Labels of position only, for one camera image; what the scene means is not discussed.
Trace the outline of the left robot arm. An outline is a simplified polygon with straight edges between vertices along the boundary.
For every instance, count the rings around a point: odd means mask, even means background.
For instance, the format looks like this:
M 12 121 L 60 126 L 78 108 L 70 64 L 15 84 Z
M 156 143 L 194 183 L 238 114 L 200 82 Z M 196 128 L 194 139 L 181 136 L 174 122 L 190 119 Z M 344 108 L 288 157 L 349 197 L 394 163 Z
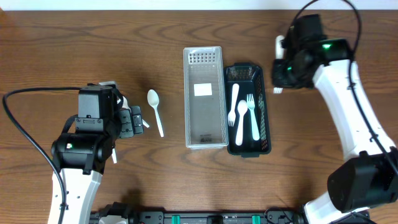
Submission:
M 129 106 L 116 82 L 84 86 L 78 114 L 52 144 L 52 204 L 49 223 L 88 223 L 106 160 L 116 157 L 116 140 L 144 132 L 139 106 Z

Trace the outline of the white plastic fork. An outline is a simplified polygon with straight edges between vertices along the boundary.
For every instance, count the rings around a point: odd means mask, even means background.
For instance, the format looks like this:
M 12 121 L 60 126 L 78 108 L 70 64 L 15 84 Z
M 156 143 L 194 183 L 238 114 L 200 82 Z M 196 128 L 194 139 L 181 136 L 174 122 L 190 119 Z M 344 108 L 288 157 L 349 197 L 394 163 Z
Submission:
M 236 108 L 236 101 L 238 99 L 238 93 L 239 93 L 239 85 L 235 83 L 232 86 L 232 95 L 231 95 L 231 109 L 228 113 L 228 126 L 233 127 L 235 120 L 236 120 L 236 113 L 235 113 L 235 108 Z
M 251 115 L 252 138 L 253 138 L 253 140 L 258 141 L 260 139 L 260 135 L 259 135 L 259 129 L 257 126 L 257 120 L 256 120 L 255 111 L 254 111 L 255 102 L 254 102 L 253 94 L 247 94 L 246 103 L 247 103 L 247 106 L 248 106 L 248 109 L 249 109 L 250 115 Z
M 283 90 L 283 88 L 280 87 L 280 81 L 282 79 L 284 69 L 284 48 L 282 47 L 283 40 L 283 35 L 279 35 L 275 38 L 275 60 L 272 67 L 272 84 L 274 86 L 274 94 L 281 94 Z

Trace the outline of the white plastic spoon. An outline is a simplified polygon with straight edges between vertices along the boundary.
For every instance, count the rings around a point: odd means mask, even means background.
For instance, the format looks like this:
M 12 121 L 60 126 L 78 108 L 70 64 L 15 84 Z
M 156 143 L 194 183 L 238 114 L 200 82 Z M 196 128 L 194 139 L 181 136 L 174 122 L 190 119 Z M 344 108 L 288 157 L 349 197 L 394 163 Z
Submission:
M 161 123 L 160 116 L 159 116 L 159 112 L 158 112 L 158 109 L 157 109 L 157 107 L 158 107 L 158 105 L 160 103 L 160 99 L 159 99 L 159 96 L 158 96 L 158 94 L 157 94 L 157 92 L 155 90 L 150 89 L 148 91 L 148 93 L 147 93 L 147 101 L 148 101 L 148 104 L 154 109 L 154 113 L 155 113 L 155 118 L 156 118 L 156 121 L 157 121 L 157 127 L 158 127 L 158 130 L 159 130 L 159 134 L 163 138 L 164 137 L 164 130 L 163 130 L 162 123 Z
M 122 108 L 131 111 L 131 107 L 128 105 L 128 100 L 127 100 L 127 98 L 126 98 L 125 96 L 123 96 Z M 142 123 L 143 123 L 143 125 L 144 125 L 146 128 L 150 128 L 149 124 L 148 124 L 144 119 L 142 119 Z
M 248 110 L 247 102 L 245 100 L 241 100 L 238 103 L 238 114 L 239 114 L 239 123 L 236 133 L 235 144 L 237 146 L 241 146 L 243 143 L 243 126 L 244 126 L 244 115 Z
M 118 159 L 117 159 L 116 148 L 115 147 L 112 150 L 112 155 L 111 156 L 112 156 L 113 163 L 116 164 L 118 162 Z

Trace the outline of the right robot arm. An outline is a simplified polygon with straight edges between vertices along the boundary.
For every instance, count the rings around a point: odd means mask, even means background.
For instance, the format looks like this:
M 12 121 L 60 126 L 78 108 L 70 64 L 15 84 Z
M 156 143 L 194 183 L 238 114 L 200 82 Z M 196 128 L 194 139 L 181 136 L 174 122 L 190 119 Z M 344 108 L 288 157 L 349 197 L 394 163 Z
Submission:
M 317 14 L 293 20 L 275 40 L 274 92 L 317 89 L 340 137 L 341 167 L 329 175 L 326 192 L 306 203 L 300 223 L 338 223 L 397 200 L 397 148 L 383 130 L 359 78 L 345 39 L 329 39 Z

